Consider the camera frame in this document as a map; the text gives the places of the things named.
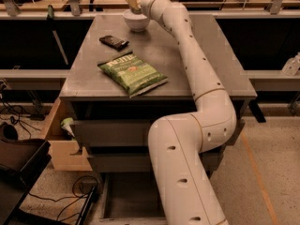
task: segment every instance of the white bowl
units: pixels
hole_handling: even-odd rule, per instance
[[[143,31],[150,23],[150,19],[146,16],[143,14],[135,14],[130,9],[123,13],[123,17],[127,26],[134,32]]]

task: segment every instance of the floor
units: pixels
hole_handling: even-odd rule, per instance
[[[260,107],[266,123],[258,123],[246,111],[211,175],[212,186],[231,225],[300,224],[300,116],[292,116],[287,104]],[[32,125],[42,128],[43,122]],[[22,137],[28,136],[20,124],[16,128]],[[29,130],[32,137],[38,134],[38,130]],[[75,181],[85,175],[91,173],[55,171],[50,162],[31,193],[52,199],[70,196]],[[111,174],[110,181],[106,219],[101,217],[100,196],[86,224],[167,224],[151,173],[116,173]],[[83,201],[64,209],[74,200],[52,202],[28,196],[22,209],[53,219],[71,217],[66,222],[75,224]]]

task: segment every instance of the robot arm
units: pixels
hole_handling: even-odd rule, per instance
[[[158,119],[149,131],[149,152],[170,225],[228,224],[199,153],[224,144],[236,126],[232,102],[193,36],[187,9],[169,0],[141,0],[142,13],[178,44],[196,112]]]

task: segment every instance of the white bottle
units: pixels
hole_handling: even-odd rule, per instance
[[[289,76],[294,76],[300,68],[300,52],[295,56],[290,58],[284,65],[282,71],[284,74]]]

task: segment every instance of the green chip bag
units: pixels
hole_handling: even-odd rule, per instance
[[[165,75],[133,52],[121,54],[109,62],[98,63],[98,67],[123,86],[131,98],[168,81]]]

